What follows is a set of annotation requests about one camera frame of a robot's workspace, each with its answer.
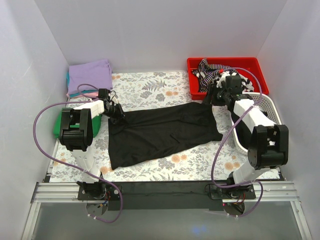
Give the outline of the black t shirt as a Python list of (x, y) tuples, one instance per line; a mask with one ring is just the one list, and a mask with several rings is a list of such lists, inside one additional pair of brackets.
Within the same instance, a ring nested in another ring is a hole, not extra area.
[(126, 112), (108, 124), (108, 154), (113, 170), (161, 159), (209, 142), (219, 142), (212, 106), (198, 102)]

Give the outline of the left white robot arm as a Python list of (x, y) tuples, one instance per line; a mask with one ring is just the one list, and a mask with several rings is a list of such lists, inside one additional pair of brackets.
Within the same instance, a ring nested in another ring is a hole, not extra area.
[(105, 115), (112, 124), (125, 118), (116, 93), (106, 88), (98, 90), (97, 100), (74, 108), (63, 108), (60, 119), (59, 141), (75, 158), (76, 165), (83, 171), (79, 185), (83, 192), (95, 200), (106, 197), (106, 187), (95, 177), (101, 175), (91, 148), (93, 118)]

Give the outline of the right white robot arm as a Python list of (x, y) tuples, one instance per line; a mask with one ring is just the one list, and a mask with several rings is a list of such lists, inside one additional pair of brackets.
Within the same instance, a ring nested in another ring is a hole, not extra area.
[(243, 92), (240, 76), (229, 75), (222, 83), (211, 83), (203, 102), (226, 106), (235, 119), (232, 128), (241, 125), (240, 134), (247, 146), (247, 161), (229, 175), (224, 185), (214, 183), (215, 191), (237, 199), (250, 191), (262, 174), (287, 164), (288, 127), (270, 120), (259, 109), (259, 101)]

